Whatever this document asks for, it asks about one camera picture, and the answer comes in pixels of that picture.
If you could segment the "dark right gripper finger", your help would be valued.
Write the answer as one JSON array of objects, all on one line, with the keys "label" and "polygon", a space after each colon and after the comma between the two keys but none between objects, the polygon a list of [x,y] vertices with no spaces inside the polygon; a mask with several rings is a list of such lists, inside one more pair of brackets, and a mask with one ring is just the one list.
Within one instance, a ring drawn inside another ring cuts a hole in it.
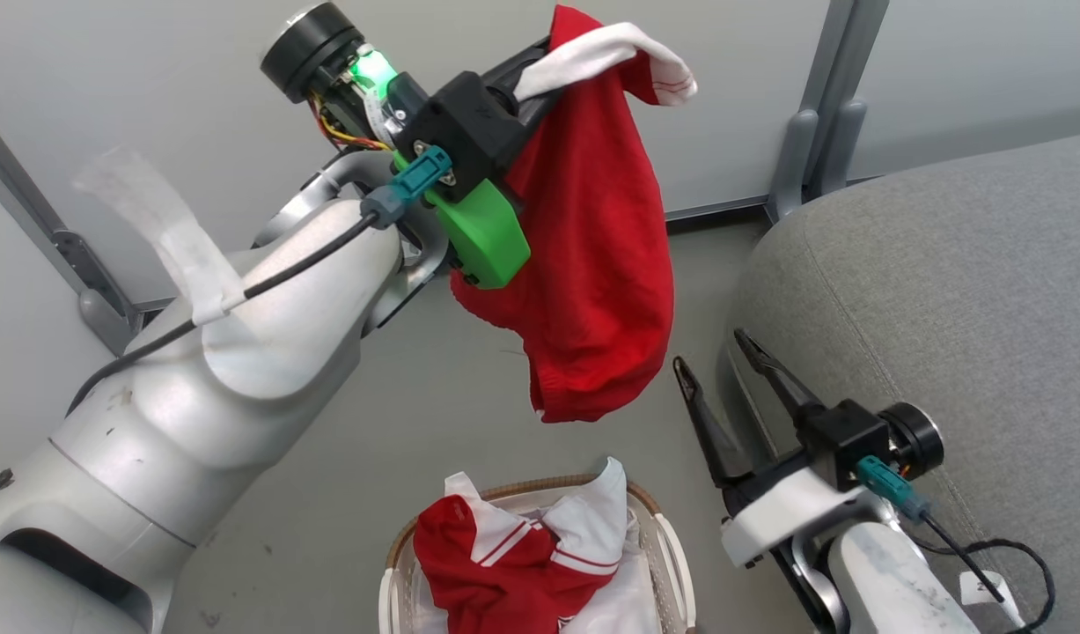
[{"label": "dark right gripper finger", "polygon": [[733,336],[742,356],[748,362],[750,368],[760,374],[765,381],[770,385],[778,401],[788,412],[789,420],[793,423],[804,423],[808,418],[826,410],[819,397],[801,381],[798,381],[797,377],[793,376],[793,373],[785,368],[777,358],[769,354],[760,343],[754,340],[747,331],[735,328]]},{"label": "dark right gripper finger", "polygon": [[758,469],[770,464],[768,450],[757,437],[753,420],[744,418],[741,428],[716,416],[706,392],[691,366],[681,356],[672,359],[678,389],[701,447],[708,477],[718,490],[742,484]]}]

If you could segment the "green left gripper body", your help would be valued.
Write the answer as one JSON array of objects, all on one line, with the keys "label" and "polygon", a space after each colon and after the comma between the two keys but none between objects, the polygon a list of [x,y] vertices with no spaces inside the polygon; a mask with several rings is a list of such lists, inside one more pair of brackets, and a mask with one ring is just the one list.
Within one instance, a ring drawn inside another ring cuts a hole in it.
[{"label": "green left gripper body", "polygon": [[[464,156],[448,157],[443,148],[393,150],[400,173],[411,162],[423,167],[430,156],[431,175],[438,183],[419,198],[430,213],[431,237],[447,240],[448,262],[459,265],[462,276],[480,289],[501,289],[516,276],[531,256],[514,204],[489,180],[490,168]],[[444,162],[450,168],[438,167]]]}]

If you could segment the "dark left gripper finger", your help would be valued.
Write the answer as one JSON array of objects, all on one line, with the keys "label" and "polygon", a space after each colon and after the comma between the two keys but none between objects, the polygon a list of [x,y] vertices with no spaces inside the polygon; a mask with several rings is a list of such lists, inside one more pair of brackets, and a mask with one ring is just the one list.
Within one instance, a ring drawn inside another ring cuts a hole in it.
[{"label": "dark left gripper finger", "polygon": [[562,96],[562,89],[550,90],[531,98],[518,98],[517,120],[523,126],[539,126],[544,117],[555,108]]},{"label": "dark left gripper finger", "polygon": [[507,60],[499,62],[492,69],[482,75],[482,81],[496,89],[515,89],[519,84],[524,69],[543,59],[548,51],[550,51],[550,37],[544,37],[535,41],[529,48],[519,49],[516,54],[508,56]]}]

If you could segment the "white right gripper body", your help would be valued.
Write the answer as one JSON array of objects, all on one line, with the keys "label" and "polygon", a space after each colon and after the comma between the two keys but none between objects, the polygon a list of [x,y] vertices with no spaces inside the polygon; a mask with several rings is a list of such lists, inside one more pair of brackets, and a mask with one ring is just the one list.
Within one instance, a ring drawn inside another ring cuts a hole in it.
[{"label": "white right gripper body", "polygon": [[838,490],[816,473],[813,463],[804,448],[748,472],[742,472],[742,459],[737,460],[735,472],[725,458],[719,459],[719,490],[726,509],[721,542],[735,567],[804,534],[866,493],[862,486]]}]

